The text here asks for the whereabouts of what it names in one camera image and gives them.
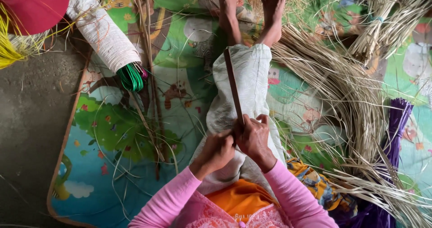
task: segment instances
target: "orange fabric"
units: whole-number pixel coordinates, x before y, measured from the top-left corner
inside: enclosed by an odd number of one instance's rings
[[[256,211],[272,203],[280,207],[264,188],[243,179],[222,190],[209,193],[206,197],[232,216],[235,221],[244,223]]]

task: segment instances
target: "cartoon play mat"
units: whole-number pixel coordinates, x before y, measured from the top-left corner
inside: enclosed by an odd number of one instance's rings
[[[105,1],[108,14],[143,54],[134,0]],[[118,76],[93,54],[84,70],[47,199],[51,215],[63,222],[126,227],[128,219],[188,165],[205,132],[206,113],[217,94],[211,66],[226,47],[226,36],[218,30],[215,17],[218,2],[149,0],[149,4],[154,75],[164,139],[172,149],[167,160],[171,164],[155,163],[155,150],[134,102]],[[364,8],[352,0],[340,0],[328,8],[329,0],[312,0],[302,13],[317,40],[362,32],[359,18]],[[245,0],[239,0],[237,15],[245,21],[240,22],[244,42],[252,45],[262,16]],[[297,18],[288,15],[287,19],[295,24]],[[432,154],[432,131],[428,130],[432,129],[432,83],[420,76],[432,74],[429,22],[422,19],[397,54],[388,60],[373,60],[366,70],[384,81],[390,97],[414,102],[401,141],[400,177],[409,192],[432,198],[428,191],[432,176],[425,174],[432,170],[428,165]],[[314,136],[330,143],[343,136],[340,129],[321,121],[325,109],[320,100],[299,93],[307,92],[308,85],[276,63],[268,72],[268,83],[270,114],[279,125],[283,143],[290,139],[293,149],[287,147],[288,153],[318,169],[332,168],[331,158],[317,150]],[[150,115],[148,89],[138,92],[137,98],[141,99],[138,105],[143,115]]]

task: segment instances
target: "leg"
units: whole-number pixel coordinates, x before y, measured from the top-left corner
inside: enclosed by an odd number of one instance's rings
[[[264,9],[264,30],[255,44],[265,44],[272,47],[282,35],[282,12],[285,0],[261,0]]]
[[[228,34],[228,46],[243,44],[239,22],[235,16],[237,0],[219,0],[219,26]]]

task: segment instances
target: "pink long-sleeve shirt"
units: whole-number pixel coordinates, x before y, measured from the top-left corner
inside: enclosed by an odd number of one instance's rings
[[[246,227],[261,227],[264,223],[294,228],[338,227],[311,192],[282,162],[278,160],[264,176],[281,208],[277,209],[272,204],[258,210]],[[173,222],[176,228],[240,227],[229,214],[196,191],[200,184],[201,181],[187,167],[149,200],[128,228],[167,228]]]

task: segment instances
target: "red fabric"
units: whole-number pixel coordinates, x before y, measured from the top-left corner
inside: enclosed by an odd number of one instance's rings
[[[14,20],[11,33],[33,35],[55,26],[63,18],[69,0],[0,0]]]

